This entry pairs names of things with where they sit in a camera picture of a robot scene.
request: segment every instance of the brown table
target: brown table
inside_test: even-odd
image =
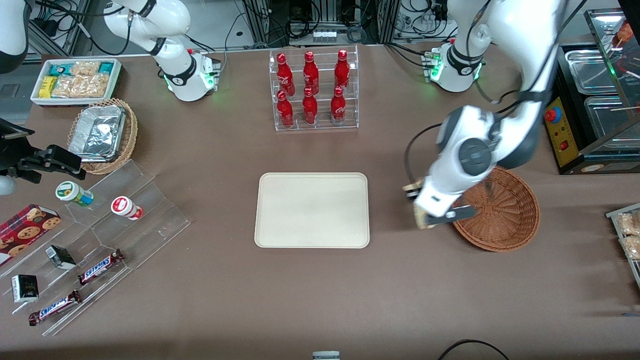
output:
[[[0,359],[436,359],[477,338],[512,359],[637,359],[637,286],[604,213],[639,202],[637,175],[557,174],[541,134],[516,169],[541,208],[537,237],[494,254],[450,225],[419,231],[401,187],[403,151],[424,127],[464,104],[382,46],[359,46],[360,129],[276,134],[268,51],[229,54],[221,90],[178,101],[151,57],[122,58],[118,96],[136,112],[133,158],[193,223],[57,336],[0,306]],[[494,97],[516,86],[515,66],[492,47],[481,83]],[[64,144],[78,109],[34,106],[31,143]],[[414,172],[436,158],[436,133],[413,149]],[[362,250],[261,249],[253,242],[265,172],[362,172],[369,180],[371,242]],[[100,177],[88,176],[87,187]],[[58,208],[46,174],[3,197],[0,218],[29,203]],[[479,353],[466,346],[451,359]]]

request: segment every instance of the yogurt bottle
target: yogurt bottle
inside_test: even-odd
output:
[[[62,201],[75,202],[82,207],[89,206],[93,202],[93,193],[73,181],[60,183],[56,188],[56,196]]]
[[[126,196],[118,196],[111,203],[111,211],[114,214],[128,218],[129,220],[137,220],[145,213],[144,209],[135,205],[130,198]]]

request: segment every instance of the brown wicker basket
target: brown wicker basket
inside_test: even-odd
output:
[[[477,215],[453,226],[469,242],[485,250],[506,252],[527,245],[540,225],[540,207],[527,184],[500,168],[464,193],[456,206],[471,205]]]
[[[120,155],[118,155],[116,160],[112,161],[111,163],[82,164],[83,169],[95,175],[106,175],[110,172],[118,170],[122,165],[124,165],[124,163],[129,160],[131,154],[133,153],[133,149],[136,146],[136,136],[138,135],[138,119],[136,119],[136,114],[133,113],[126,102],[120,99],[108,99],[96,102],[95,104],[91,104],[89,105],[89,107],[108,105],[121,106],[127,111],[127,118],[125,119],[124,124],[124,135],[122,137],[122,141],[120,142]],[[76,131],[76,124],[78,123],[79,118],[80,114],[76,116],[76,121],[74,121],[73,125],[71,125],[71,131],[69,131],[69,135],[67,136],[67,146],[69,146],[69,144],[71,143],[71,138]]]

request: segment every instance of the coca-cola bottle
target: coca-cola bottle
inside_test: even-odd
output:
[[[282,126],[293,126],[293,107],[287,100],[287,94],[283,90],[278,91],[278,116]]]
[[[305,98],[302,100],[302,107],[305,109],[305,121],[307,124],[315,124],[318,115],[318,101],[309,86],[305,88]]]
[[[344,107],[346,101],[342,96],[342,87],[336,86],[333,90],[333,99],[331,99],[331,122],[333,125],[344,124]]]
[[[289,64],[287,64],[287,57],[285,54],[280,53],[276,56],[278,61],[278,82],[280,83],[280,89],[288,96],[293,96],[296,93],[296,87],[293,85],[293,73]]]
[[[349,87],[349,63],[347,62],[347,51],[338,51],[338,63],[335,64],[335,86],[341,86],[343,90]]]
[[[318,66],[314,61],[314,54],[311,51],[305,53],[305,69],[302,71],[305,76],[305,87],[310,87],[314,95],[320,92],[320,79]]]

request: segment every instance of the red button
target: red button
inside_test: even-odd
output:
[[[554,109],[549,109],[545,112],[545,120],[549,122],[553,122],[558,116],[557,112]]]

